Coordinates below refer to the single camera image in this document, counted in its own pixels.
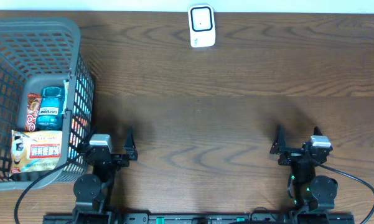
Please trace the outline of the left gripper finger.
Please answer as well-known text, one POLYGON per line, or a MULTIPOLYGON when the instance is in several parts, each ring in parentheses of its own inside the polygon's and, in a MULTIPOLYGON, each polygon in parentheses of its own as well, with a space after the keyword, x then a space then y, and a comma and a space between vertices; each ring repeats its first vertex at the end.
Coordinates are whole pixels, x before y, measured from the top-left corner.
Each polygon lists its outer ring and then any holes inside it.
POLYGON ((133 138, 133 129, 130 127, 127 132, 125 144, 124 144, 124 150, 127 154, 137 154, 136 145, 134 143, 133 138))
POLYGON ((86 153, 90 146, 90 139, 96 133, 96 126, 90 129, 90 132, 79 142, 77 146, 78 153, 86 153))

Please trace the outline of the teal Listerine mouthwash bottle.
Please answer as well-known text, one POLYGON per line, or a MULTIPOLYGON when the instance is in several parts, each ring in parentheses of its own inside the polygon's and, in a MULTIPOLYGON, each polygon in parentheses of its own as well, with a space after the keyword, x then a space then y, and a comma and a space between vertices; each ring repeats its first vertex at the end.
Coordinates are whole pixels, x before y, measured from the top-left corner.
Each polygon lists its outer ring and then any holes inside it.
POLYGON ((59 86, 47 86, 41 91, 42 101, 37 117, 39 130, 59 130, 62 128, 65 89, 59 86))

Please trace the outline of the yellow snack bag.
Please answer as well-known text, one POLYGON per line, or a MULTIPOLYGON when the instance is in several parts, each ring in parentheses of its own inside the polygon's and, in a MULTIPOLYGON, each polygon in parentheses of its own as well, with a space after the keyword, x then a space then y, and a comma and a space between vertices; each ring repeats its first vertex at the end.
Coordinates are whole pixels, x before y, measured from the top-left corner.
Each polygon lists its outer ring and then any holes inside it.
POLYGON ((12 130, 9 177, 25 172, 52 170, 61 156, 61 131, 12 130))

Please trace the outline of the red Top chocolate bar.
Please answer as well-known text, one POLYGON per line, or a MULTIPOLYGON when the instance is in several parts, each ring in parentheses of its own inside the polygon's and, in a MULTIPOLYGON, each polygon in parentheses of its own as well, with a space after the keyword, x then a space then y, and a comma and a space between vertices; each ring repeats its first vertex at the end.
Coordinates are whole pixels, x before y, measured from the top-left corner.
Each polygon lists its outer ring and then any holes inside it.
POLYGON ((37 118, 39 116, 40 106, 42 97, 41 95, 35 93, 29 93, 27 95, 27 114, 26 114, 26 124, 25 131, 33 132, 37 128, 37 118))

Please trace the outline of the light teal wipes packet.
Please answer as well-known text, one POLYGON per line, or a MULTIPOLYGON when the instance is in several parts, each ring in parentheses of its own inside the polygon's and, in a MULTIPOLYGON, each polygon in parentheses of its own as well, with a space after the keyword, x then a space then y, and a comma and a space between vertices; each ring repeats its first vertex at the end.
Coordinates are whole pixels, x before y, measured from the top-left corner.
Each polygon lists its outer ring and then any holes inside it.
POLYGON ((67 96, 68 96, 69 81, 68 80, 64 80, 63 84, 64 84, 64 100, 63 100, 63 111, 62 111, 62 114, 65 114, 66 113, 66 107, 67 107, 67 96))

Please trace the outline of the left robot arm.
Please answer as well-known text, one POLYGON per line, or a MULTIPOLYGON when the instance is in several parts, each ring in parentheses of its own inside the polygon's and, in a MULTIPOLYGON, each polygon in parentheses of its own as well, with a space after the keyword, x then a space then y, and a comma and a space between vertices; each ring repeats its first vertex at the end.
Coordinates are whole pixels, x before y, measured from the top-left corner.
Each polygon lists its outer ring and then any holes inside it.
POLYGON ((124 144, 124 154, 112 152, 111 136, 97 134, 92 129, 77 147, 83 160, 91 165, 91 174, 83 174, 74 183, 76 196, 72 212, 72 223, 122 223, 122 215, 110 207, 117 171, 128 167, 138 159, 132 129, 128 129, 124 144))

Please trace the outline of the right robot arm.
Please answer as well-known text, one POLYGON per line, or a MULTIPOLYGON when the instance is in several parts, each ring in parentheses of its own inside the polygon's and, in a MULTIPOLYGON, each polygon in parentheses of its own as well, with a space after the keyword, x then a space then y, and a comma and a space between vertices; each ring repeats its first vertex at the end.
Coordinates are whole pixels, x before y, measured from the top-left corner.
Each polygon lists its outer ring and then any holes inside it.
POLYGON ((328 213, 335 207, 338 183, 335 179, 316 174, 316 167, 327 161, 332 145, 318 127, 301 147, 289 147, 282 126, 276 129, 270 149, 279 156, 280 166, 289 166, 288 194, 296 209, 289 212, 290 223, 328 223, 328 213))

